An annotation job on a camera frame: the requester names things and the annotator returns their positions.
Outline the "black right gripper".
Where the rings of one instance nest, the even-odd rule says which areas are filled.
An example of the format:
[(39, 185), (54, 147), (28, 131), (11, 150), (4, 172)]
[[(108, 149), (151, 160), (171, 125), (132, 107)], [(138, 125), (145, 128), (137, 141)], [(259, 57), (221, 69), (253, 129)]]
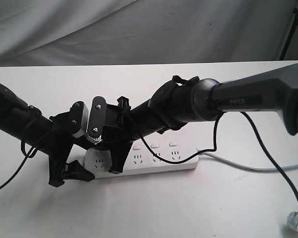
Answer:
[(102, 141), (95, 146), (97, 150), (110, 150), (112, 165), (108, 172), (111, 174), (123, 172), (131, 149), (131, 146), (125, 145), (138, 139), (135, 127), (126, 116), (131, 110), (129, 99), (121, 96), (117, 102), (118, 105), (107, 104)]

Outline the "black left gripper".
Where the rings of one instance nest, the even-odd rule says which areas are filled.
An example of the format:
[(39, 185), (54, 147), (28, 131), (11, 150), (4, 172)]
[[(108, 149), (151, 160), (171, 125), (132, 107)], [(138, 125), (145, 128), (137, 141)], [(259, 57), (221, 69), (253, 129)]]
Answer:
[(69, 113), (61, 113), (50, 117), (52, 121), (52, 135), (49, 141), (49, 185), (61, 186), (64, 180), (94, 180), (94, 174), (86, 170), (78, 160), (67, 163), (73, 145), (88, 150), (94, 148), (94, 143), (85, 136), (73, 138), (68, 132)]

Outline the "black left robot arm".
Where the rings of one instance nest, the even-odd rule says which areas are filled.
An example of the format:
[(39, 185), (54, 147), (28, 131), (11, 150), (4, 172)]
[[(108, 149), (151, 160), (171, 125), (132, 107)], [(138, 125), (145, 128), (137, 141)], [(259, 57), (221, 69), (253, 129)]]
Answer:
[(73, 145), (88, 149), (92, 145), (83, 134), (72, 129), (82, 128), (70, 112), (46, 118), (41, 111), (28, 105), (6, 86), (0, 84), (0, 130), (21, 141), (21, 152), (28, 158), (41, 151), (49, 157), (49, 185), (59, 187), (68, 179), (91, 181), (94, 174), (79, 161), (67, 163)]

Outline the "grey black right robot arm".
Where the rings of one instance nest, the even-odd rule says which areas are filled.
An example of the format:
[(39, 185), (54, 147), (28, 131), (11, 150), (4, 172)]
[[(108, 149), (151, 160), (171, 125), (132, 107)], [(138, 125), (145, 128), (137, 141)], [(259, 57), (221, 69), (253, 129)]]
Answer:
[(112, 174), (123, 171), (134, 141), (190, 122), (215, 121), (226, 112), (277, 112), (288, 134), (298, 134), (298, 63), (227, 82), (175, 75), (135, 108), (125, 97), (117, 102), (107, 105), (96, 147), (110, 152)]

